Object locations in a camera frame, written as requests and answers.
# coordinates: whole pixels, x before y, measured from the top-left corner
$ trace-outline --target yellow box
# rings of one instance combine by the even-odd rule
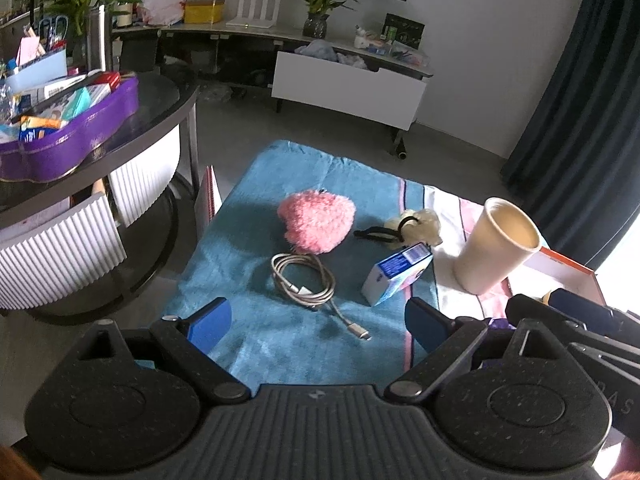
[[[222,21],[224,0],[187,0],[184,4],[185,23],[217,23]]]

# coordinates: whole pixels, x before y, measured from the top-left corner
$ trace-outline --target framed picture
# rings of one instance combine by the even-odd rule
[[[385,25],[382,27],[382,36],[387,41],[398,40],[400,43],[417,50],[420,47],[423,31],[424,25],[422,23],[414,22],[395,14],[387,14]]]

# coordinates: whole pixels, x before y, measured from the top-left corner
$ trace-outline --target blue box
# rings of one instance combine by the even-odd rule
[[[382,303],[420,278],[432,260],[433,254],[423,243],[392,254],[373,266],[362,285],[362,295],[371,306]]]

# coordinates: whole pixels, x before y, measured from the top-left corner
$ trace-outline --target orange box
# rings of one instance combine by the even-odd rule
[[[508,277],[513,294],[526,294],[546,303],[556,288],[565,288],[599,305],[606,305],[596,273],[562,254],[542,247]]]

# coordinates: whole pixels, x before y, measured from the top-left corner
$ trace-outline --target coiled cable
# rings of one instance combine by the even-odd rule
[[[288,265],[304,265],[315,269],[320,274],[320,282],[324,289],[321,292],[311,292],[308,288],[301,286],[298,288],[284,277],[284,269]],[[315,254],[276,254],[271,259],[271,275],[273,283],[281,294],[287,296],[292,301],[310,310],[319,310],[325,303],[328,303],[335,315],[345,324],[347,330],[359,339],[369,340],[369,331],[344,317],[334,302],[335,276],[327,269]]]

